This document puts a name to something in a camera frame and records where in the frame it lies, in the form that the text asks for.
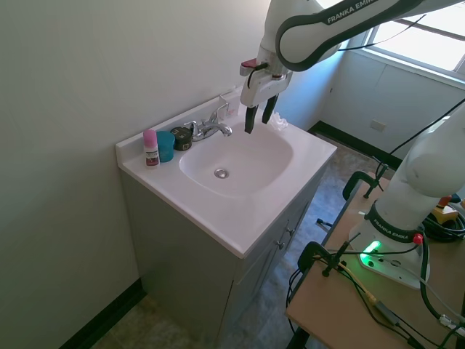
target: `table leg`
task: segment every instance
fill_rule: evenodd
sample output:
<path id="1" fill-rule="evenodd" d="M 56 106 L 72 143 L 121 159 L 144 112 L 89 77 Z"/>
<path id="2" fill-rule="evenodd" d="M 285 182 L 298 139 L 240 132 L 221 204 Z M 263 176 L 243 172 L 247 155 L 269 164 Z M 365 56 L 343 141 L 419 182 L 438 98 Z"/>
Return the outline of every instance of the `table leg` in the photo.
<path id="1" fill-rule="evenodd" d="M 300 327 L 297 328 L 296 333 L 292 336 L 291 341 L 289 342 L 287 349 L 303 349 L 305 344 L 307 344 L 308 338 L 310 335 L 306 333 Z"/>

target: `wooden table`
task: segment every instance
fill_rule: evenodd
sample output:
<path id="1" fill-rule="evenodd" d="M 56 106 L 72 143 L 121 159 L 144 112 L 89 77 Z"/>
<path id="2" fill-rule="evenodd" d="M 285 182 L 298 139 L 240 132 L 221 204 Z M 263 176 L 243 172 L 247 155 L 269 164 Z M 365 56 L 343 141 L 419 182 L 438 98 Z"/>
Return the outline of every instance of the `wooden table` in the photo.
<path id="1" fill-rule="evenodd" d="M 381 181 L 384 188 L 388 184 L 388 180 Z M 381 195 L 377 188 L 369 199 L 365 199 L 363 194 L 367 189 L 368 185 L 363 183 L 358 190 L 354 190 L 329 233 L 325 243 L 327 249 L 338 249 L 347 240 L 350 229 L 363 219 L 359 211 L 367 212 Z M 451 307 L 460 311 L 465 292 L 465 243 L 440 244 L 432 241 L 430 250 L 429 283 Z M 426 309 L 420 291 L 362 268 L 356 256 L 345 255 L 343 260 L 387 307 L 429 339 L 438 344 L 442 342 L 448 330 L 440 326 Z M 349 280 L 336 271 L 325 278 L 321 275 L 323 269 L 322 263 L 315 262 L 300 283 L 286 311 L 293 322 L 331 349 L 411 349 L 403 338 L 374 322 Z M 449 315 L 432 294 L 429 294 L 429 299 L 440 313 Z M 433 348 L 414 335 L 425 348 Z M 455 345 L 456 339 L 451 338 L 447 348 L 454 348 Z"/>

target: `faucet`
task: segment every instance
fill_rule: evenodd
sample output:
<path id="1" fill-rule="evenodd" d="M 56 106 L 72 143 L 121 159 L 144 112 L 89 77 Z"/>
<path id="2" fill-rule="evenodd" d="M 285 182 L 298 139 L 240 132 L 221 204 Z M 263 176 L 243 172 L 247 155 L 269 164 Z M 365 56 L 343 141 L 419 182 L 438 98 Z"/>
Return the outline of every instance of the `faucet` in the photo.
<path id="1" fill-rule="evenodd" d="M 185 126 L 190 126 L 190 129 L 193 133 L 193 142 L 198 142 L 199 140 L 205 140 L 206 138 L 214 135 L 218 131 L 221 131 L 225 137 L 229 137 L 233 131 L 231 128 L 226 125 L 218 122 L 218 112 L 223 108 L 229 108 L 229 103 L 225 103 L 218 109 L 216 109 L 211 115 L 209 120 L 202 120 L 201 124 L 197 124 L 197 121 L 190 121 L 184 124 Z"/>

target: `tile floor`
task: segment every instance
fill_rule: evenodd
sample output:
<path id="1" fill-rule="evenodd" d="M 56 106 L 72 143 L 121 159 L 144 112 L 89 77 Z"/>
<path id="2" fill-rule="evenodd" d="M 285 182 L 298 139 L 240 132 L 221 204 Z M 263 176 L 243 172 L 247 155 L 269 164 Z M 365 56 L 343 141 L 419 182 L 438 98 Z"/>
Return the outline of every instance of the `tile floor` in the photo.
<path id="1" fill-rule="evenodd" d="M 284 349 L 292 337 L 284 315 L 287 283 L 296 261 L 310 241 L 322 241 L 326 232 L 315 224 L 317 218 L 333 222 L 344 206 L 342 188 L 353 172 L 372 171 L 376 162 L 343 145 L 331 159 L 315 198 L 292 246 L 265 282 L 260 293 L 239 318 L 220 349 Z M 144 298 L 132 308 L 92 349 L 203 349 L 210 348 L 191 339 L 186 330 L 160 312 L 156 303 Z M 324 349 L 317 340 L 308 349 Z"/>

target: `blue cup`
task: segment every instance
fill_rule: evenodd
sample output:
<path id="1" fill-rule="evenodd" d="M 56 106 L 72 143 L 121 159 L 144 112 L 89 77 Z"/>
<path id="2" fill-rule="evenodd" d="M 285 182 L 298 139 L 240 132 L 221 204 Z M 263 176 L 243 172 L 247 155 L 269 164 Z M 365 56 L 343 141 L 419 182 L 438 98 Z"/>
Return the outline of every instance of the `blue cup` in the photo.
<path id="1" fill-rule="evenodd" d="M 171 161 L 174 156 L 174 135 L 167 131 L 158 131 L 157 141 L 160 162 Z"/>

